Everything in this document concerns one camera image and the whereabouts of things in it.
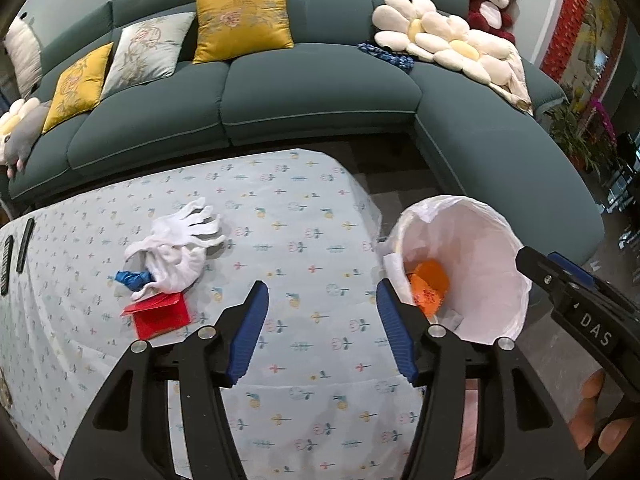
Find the red plush toy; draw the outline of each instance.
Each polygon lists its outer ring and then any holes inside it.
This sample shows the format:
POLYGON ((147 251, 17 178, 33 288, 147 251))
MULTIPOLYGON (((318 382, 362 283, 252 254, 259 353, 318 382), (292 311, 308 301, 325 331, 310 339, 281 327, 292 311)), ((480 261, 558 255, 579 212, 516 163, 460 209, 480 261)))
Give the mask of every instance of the red plush toy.
POLYGON ((469 27, 483 30, 516 44, 513 34, 506 29, 513 26, 507 8, 513 0, 469 0, 469 27))

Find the white plush belly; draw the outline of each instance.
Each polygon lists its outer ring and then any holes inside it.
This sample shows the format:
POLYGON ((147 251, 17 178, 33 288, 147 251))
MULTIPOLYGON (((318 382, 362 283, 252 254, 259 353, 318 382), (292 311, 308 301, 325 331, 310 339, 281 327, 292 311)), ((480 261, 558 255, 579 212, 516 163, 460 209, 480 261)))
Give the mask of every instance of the white plush belly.
POLYGON ((501 28, 502 27, 502 15, 500 9, 491 2, 483 2, 480 5, 480 14, 486 19, 489 27, 501 28))

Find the stuffed animal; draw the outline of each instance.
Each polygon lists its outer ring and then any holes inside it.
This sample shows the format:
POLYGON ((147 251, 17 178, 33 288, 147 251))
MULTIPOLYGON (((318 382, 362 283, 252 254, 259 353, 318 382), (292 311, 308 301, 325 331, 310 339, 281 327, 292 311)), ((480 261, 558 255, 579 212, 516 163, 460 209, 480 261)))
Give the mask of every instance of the stuffed animal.
POLYGON ((471 30, 459 16, 441 15, 430 0, 385 0, 371 21, 381 29, 374 36, 379 46, 463 72, 530 113, 522 60, 513 43, 471 30))
POLYGON ((513 27, 513 18, 507 12, 513 0, 469 0, 469 27, 476 28, 504 38, 516 44, 513 34, 507 28, 513 27))
POLYGON ((0 165, 6 165, 4 158, 4 143, 6 136, 18 125, 22 118, 35 109, 40 104, 37 97, 32 97, 25 102, 24 99, 18 99, 12 103, 9 111, 0 117, 0 165))
POLYGON ((22 171, 24 168, 29 155, 31 155, 31 148, 42 134, 50 106, 51 101, 36 106, 4 138, 6 176, 9 178, 14 177, 14 166, 18 171, 22 171))

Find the tablecloth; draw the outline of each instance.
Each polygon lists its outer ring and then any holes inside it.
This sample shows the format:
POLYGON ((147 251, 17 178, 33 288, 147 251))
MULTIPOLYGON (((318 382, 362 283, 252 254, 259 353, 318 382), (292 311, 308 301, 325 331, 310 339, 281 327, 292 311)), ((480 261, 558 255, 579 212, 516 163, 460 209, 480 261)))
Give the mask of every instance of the tablecloth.
MULTIPOLYGON (((165 171, 40 209, 0 229, 15 237, 0 298, 0 365, 12 417, 58 456, 129 344, 129 293, 113 281, 127 244, 157 216, 206 197, 228 240, 187 291, 184 339, 244 301, 270 306, 249 370, 223 400, 247 476, 398 478, 422 403, 398 375, 375 305, 380 213, 329 156, 293 150, 165 171), (34 218, 24 272, 20 237, 34 218)), ((179 384, 168 385, 176 471, 190 476, 179 384)))

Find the white trash bag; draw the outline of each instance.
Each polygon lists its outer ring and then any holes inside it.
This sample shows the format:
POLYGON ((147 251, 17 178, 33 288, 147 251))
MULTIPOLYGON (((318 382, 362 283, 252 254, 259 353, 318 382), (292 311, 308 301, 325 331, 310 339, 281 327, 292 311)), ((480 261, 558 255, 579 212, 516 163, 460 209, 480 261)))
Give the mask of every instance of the white trash bag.
POLYGON ((386 242, 383 261, 400 301, 415 304, 406 274, 430 258, 449 277, 436 319, 460 339, 493 344, 524 326, 531 280, 516 269, 523 247, 505 218, 466 196, 427 198, 406 209, 386 242))

